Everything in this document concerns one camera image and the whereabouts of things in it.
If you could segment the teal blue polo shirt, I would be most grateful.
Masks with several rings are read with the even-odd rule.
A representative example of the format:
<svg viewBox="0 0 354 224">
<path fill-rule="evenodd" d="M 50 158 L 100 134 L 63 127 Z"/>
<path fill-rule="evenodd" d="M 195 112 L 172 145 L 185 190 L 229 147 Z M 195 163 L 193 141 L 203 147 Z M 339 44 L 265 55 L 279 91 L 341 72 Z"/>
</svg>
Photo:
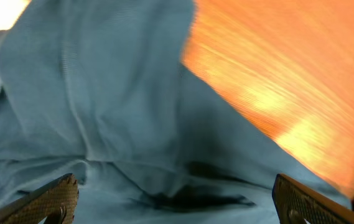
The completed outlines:
<svg viewBox="0 0 354 224">
<path fill-rule="evenodd" d="M 66 173 L 76 223 L 277 223 L 287 174 L 346 196 L 180 61 L 192 1 L 32 1 L 0 30 L 0 207 Z"/>
</svg>

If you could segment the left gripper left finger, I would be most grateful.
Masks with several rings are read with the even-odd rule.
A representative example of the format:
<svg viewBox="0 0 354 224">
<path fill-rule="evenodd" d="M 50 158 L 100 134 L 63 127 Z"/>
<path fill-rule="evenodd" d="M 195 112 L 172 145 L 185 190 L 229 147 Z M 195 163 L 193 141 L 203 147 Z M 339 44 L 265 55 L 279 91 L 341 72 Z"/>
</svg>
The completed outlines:
<svg viewBox="0 0 354 224">
<path fill-rule="evenodd" d="M 0 208 L 0 224 L 72 224 L 78 198 L 77 179 L 65 174 Z"/>
</svg>

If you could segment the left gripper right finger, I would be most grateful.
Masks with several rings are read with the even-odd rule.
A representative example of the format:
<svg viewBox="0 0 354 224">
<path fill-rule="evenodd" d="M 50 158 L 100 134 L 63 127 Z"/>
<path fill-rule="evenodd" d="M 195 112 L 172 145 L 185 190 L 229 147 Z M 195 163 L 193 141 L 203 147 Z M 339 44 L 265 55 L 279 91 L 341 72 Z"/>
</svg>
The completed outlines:
<svg viewBox="0 0 354 224">
<path fill-rule="evenodd" d="M 278 174 L 272 199 L 280 224 L 354 224 L 354 212 L 295 179 Z"/>
</svg>

